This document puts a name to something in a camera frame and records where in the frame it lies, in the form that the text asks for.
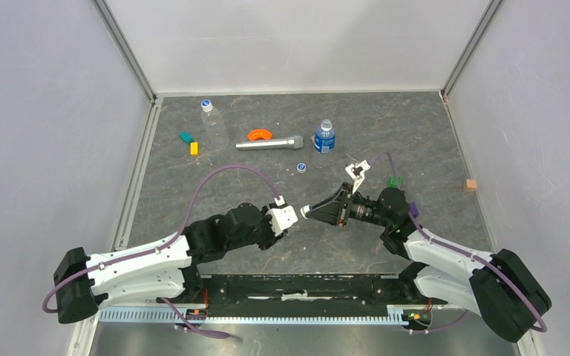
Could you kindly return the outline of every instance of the microphone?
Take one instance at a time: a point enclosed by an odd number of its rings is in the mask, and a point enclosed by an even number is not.
[[[271,150],[273,148],[297,150],[303,147],[303,137],[291,136],[285,139],[258,139],[256,141],[239,142],[235,147],[239,151]]]

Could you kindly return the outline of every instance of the orange connector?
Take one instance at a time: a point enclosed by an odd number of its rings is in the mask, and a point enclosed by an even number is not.
[[[271,138],[272,138],[272,133],[264,128],[258,128],[248,133],[248,139],[250,141],[256,141],[258,139],[271,139]]]

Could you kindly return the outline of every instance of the green block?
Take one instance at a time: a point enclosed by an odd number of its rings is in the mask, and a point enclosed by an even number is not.
[[[401,185],[403,184],[403,178],[399,177],[399,184]],[[387,186],[388,187],[392,187],[392,188],[398,188],[398,185],[396,184],[396,179],[394,178],[394,176],[390,177],[390,180],[387,182]]]
[[[180,133],[180,138],[183,139],[183,141],[186,142],[188,145],[190,145],[191,142],[194,142],[193,137],[191,137],[191,135],[189,135],[185,131]]]

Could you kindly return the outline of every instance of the transparent bottle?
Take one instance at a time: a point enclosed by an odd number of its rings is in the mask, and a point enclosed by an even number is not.
[[[213,106],[211,100],[202,101],[201,107],[202,123],[206,129],[206,134],[209,135],[212,147],[215,150],[228,147],[230,139],[220,111]]]
[[[333,148],[335,147],[335,128],[329,119],[322,120],[320,126],[315,129],[313,147],[318,154],[315,155],[313,165],[316,168],[327,167],[333,160]]]

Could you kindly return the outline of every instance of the wooden block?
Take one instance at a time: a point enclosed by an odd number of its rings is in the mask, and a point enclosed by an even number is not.
[[[197,142],[191,142],[191,155],[197,156],[200,152],[199,148],[197,147]]]
[[[462,184],[462,189],[464,189],[464,191],[476,191],[477,181],[474,181],[472,179],[465,180],[464,183]]]

